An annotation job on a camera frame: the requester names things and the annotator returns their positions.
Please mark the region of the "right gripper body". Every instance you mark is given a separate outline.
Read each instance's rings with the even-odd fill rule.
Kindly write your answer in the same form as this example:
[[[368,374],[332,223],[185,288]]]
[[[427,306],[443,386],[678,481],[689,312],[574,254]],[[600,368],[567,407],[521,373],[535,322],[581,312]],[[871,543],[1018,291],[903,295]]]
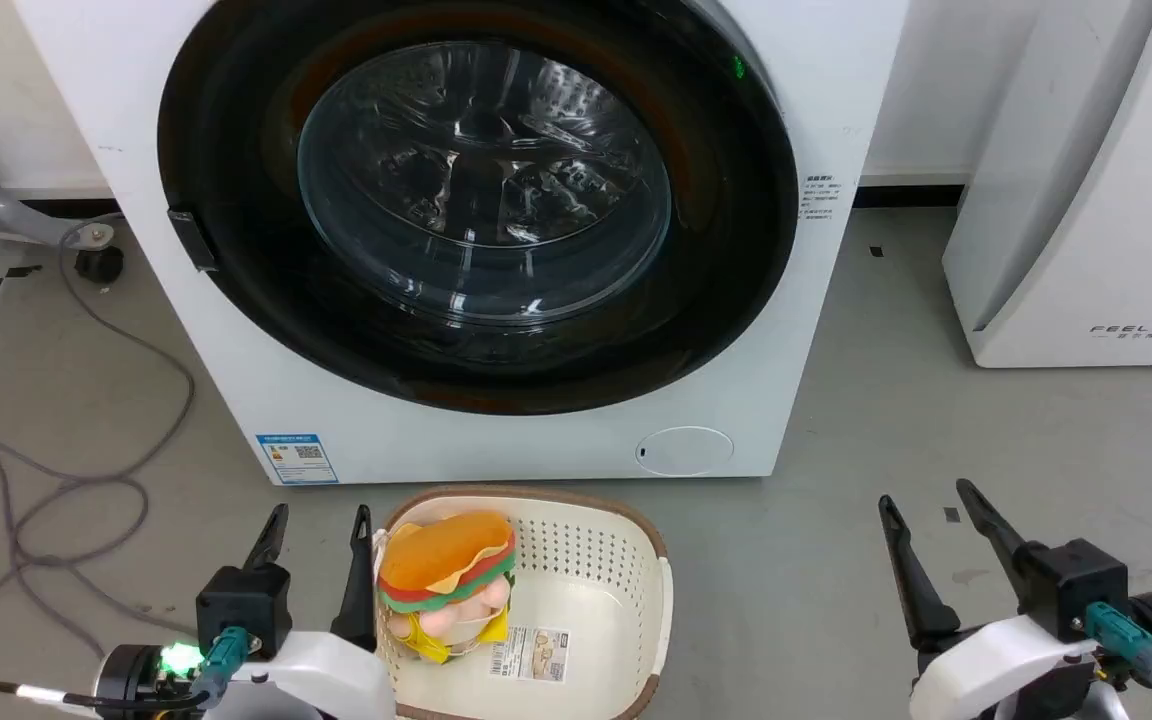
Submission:
[[[1107,655],[1085,630],[1087,606],[1126,607],[1128,569],[1085,539],[1025,541],[1015,564],[1026,600],[1011,617],[965,630],[941,653],[918,653],[914,719],[1126,719]]]

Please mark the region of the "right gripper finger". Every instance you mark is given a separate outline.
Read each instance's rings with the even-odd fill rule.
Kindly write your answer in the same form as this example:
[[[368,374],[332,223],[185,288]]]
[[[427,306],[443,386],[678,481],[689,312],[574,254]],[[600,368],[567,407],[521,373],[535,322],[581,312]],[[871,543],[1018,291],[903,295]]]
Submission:
[[[1018,566],[1015,564],[1016,551],[1024,546],[1025,539],[1011,528],[1009,521],[1005,520],[1001,511],[996,510],[996,507],[987,500],[987,497],[983,495],[973,482],[956,480],[956,492],[963,502],[975,532],[986,538],[991,548],[995,551],[996,560],[1005,569],[1011,591],[1018,597],[1018,601],[1025,601],[1026,579],[1023,578]]]
[[[905,632],[918,653],[941,653],[960,634],[956,611],[941,600],[914,551],[914,535],[890,495],[879,498],[879,524],[890,556]]]

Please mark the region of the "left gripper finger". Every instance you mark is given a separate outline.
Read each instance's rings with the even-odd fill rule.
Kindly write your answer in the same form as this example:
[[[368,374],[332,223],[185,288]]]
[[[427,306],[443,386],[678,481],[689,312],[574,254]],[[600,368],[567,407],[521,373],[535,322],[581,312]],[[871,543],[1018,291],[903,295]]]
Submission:
[[[338,616],[332,620],[332,634],[353,646],[374,653],[376,634],[374,574],[372,574],[372,523],[367,505],[358,506],[349,538],[349,570]]]
[[[255,571],[266,564],[274,564],[282,552],[285,528],[287,528],[288,520],[289,506],[287,503],[278,503],[270,511],[268,520],[262,524],[260,533],[241,566],[243,571]]]

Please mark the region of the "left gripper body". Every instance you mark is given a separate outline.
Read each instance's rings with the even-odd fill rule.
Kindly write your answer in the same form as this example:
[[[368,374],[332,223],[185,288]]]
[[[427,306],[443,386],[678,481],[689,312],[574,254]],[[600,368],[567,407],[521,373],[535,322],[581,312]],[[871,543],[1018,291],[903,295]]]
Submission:
[[[291,630],[270,661],[248,661],[204,719],[396,719],[388,666],[333,632]]]

